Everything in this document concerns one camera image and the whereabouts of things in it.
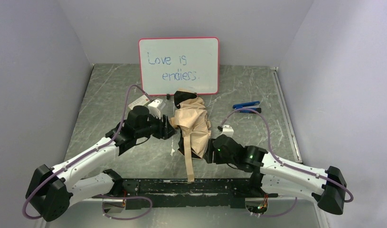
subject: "red whiteboard frame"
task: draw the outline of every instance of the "red whiteboard frame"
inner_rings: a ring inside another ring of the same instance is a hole
[[[206,38],[214,38],[217,40],[218,43],[218,60],[217,60],[217,91],[215,93],[210,93],[210,94],[198,94],[198,95],[214,95],[218,94],[218,91],[220,89],[220,40],[218,40],[217,37],[164,37],[164,38],[141,38],[139,39],[138,44],[140,44],[141,40],[144,39],[206,39]],[[144,85],[143,85],[143,75],[142,75],[142,58],[140,56],[140,45],[139,47],[139,64],[140,64],[140,81],[142,82],[142,88],[144,90]],[[166,94],[149,94],[151,96],[166,96]]]

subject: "beige fabric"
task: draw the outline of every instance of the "beige fabric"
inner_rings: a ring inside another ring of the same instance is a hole
[[[194,153],[202,158],[211,135],[209,130],[211,125],[205,108],[202,98],[189,99],[180,103],[180,109],[175,110],[175,116],[171,118],[171,124],[178,125],[182,130],[189,182],[194,181],[190,149],[192,148]]]

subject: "tabletop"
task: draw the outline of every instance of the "tabletop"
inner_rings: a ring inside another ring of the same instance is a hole
[[[205,101],[211,121],[211,136],[220,132],[217,126],[231,112],[232,105],[260,101],[262,115],[269,123],[273,151],[280,157],[296,161],[292,147],[293,137],[284,117],[283,101],[269,67],[220,66],[219,92],[215,95],[199,95]],[[73,158],[91,147],[121,118],[126,88],[141,85],[138,64],[96,64],[80,107],[73,135],[65,160]],[[132,89],[129,103],[140,97],[139,90]],[[173,117],[173,99],[157,97],[166,102],[162,113]],[[226,124],[234,129],[233,139],[239,144],[255,145],[267,149],[267,131],[262,119],[255,114],[235,113]],[[88,177],[105,169],[113,169],[123,178],[186,178],[185,159],[178,152],[179,131],[168,140],[151,137],[146,143],[135,146],[116,159],[102,164]],[[207,164],[194,160],[195,178],[240,178],[250,173],[234,170],[225,164]]]

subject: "purple cable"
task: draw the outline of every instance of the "purple cable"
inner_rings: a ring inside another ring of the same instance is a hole
[[[112,196],[105,196],[105,195],[98,195],[98,197],[101,197],[101,198],[106,198],[106,199],[124,199],[124,200],[138,200],[138,199],[143,199],[143,200],[147,200],[149,203],[150,203],[150,207],[149,209],[144,212],[143,214],[141,215],[138,215],[136,217],[132,217],[132,218],[117,218],[117,217],[112,217],[112,216],[109,216],[105,210],[104,210],[104,204],[102,204],[102,209],[103,209],[103,215],[109,219],[114,219],[114,220],[121,220],[121,221],[128,221],[128,220],[133,220],[133,219],[138,219],[138,218],[141,218],[145,215],[147,215],[151,209],[153,208],[153,201],[150,199],[150,198],[147,198],[147,197],[144,197],[144,196],[131,196],[131,197],[112,197]]]
[[[269,129],[269,124],[267,123],[265,117],[263,115],[261,115],[260,113],[258,113],[257,111],[253,110],[253,109],[250,109],[250,108],[238,108],[234,111],[232,111],[230,114],[228,114],[228,116],[221,122],[221,126],[227,121],[227,119],[233,114],[233,113],[236,113],[236,112],[239,112],[241,110],[246,110],[246,111],[250,111],[250,112],[253,112],[253,113],[256,113],[258,116],[260,116],[264,122],[264,124],[266,125],[266,130],[267,130],[267,145],[269,146],[269,152],[270,154],[273,156],[273,158],[279,163],[279,164],[282,164],[283,162],[280,161],[278,159],[278,157],[274,154],[273,152],[273,149],[272,149],[272,140],[271,140],[271,136],[270,136],[270,129]],[[311,171],[308,171],[308,170],[303,170],[301,168],[297,168],[297,167],[294,167],[292,165],[289,165],[289,164],[284,164],[284,166],[287,166],[288,168],[291,168],[293,170],[297,170],[297,171],[300,171],[300,172],[303,172],[303,173],[307,173],[311,176],[317,176],[316,173],[314,172],[311,172]],[[324,176],[319,176],[319,178],[322,178],[326,181],[329,181],[330,183],[333,183],[335,185],[337,185],[338,187],[340,187],[341,189],[345,190],[345,192],[347,192],[350,196],[350,199],[345,199],[344,202],[346,203],[350,203],[354,200],[354,196],[353,194],[350,192],[350,190],[348,190],[345,186],[343,186],[342,184],[338,183],[337,181],[335,180],[332,180],[328,177],[324,177]]]
[[[130,85],[128,87],[128,90],[126,91],[126,94],[125,94],[125,106],[123,107],[123,112],[122,112],[122,117],[121,117],[121,123],[123,122],[123,120],[125,119],[125,113],[126,113],[126,108],[128,106],[128,98],[129,98],[129,93],[130,93],[130,90],[132,89],[132,87],[136,87],[138,88],[140,91],[142,91],[144,93],[144,95],[147,96],[147,98],[150,99],[150,101],[152,101],[152,98],[138,85],[134,84],[134,85]],[[97,148],[93,148],[91,150],[89,150],[88,152],[86,152],[85,154],[83,154],[82,156],[78,157],[77,159],[75,159],[74,161],[70,162],[68,165],[66,165],[66,169],[68,169],[69,167],[73,166],[74,164],[76,164],[77,162],[79,162],[80,160],[82,160],[83,158],[85,158],[86,156],[90,155],[91,153],[94,153],[100,149],[102,149],[103,147],[106,147],[108,146],[109,144],[111,144],[114,140],[115,140],[115,137],[118,135],[118,133],[121,131],[121,128],[122,128],[122,124],[119,125],[118,129],[116,130],[115,134],[113,134],[113,137],[112,139],[110,139],[110,141],[108,141],[107,143],[104,143],[100,146],[98,146],[98,149]],[[22,213],[23,213],[23,216],[26,217],[27,219],[39,219],[42,217],[42,215],[39,215],[39,216],[30,216],[29,214],[27,214],[27,205],[30,203],[31,199],[35,196],[35,194],[42,188],[42,186],[44,186],[46,183],[48,183],[53,177],[57,176],[58,174],[62,173],[63,171],[65,170],[65,168],[61,168],[59,169],[57,172],[54,172],[52,175],[50,175],[46,180],[44,180],[40,185],[38,185],[34,191],[32,191],[32,193],[28,196],[28,198],[26,199],[26,201],[24,202],[24,205],[23,205],[23,208],[22,208]]]
[[[258,215],[260,217],[264,217],[264,218],[280,217],[280,216],[283,216],[283,215],[286,215],[286,214],[290,213],[295,208],[295,205],[297,205],[297,202],[298,202],[298,199],[297,199],[297,197],[295,197],[293,205],[288,210],[286,210],[285,212],[277,214],[277,215],[262,215],[262,214],[257,214],[257,213],[254,213],[254,214]]]

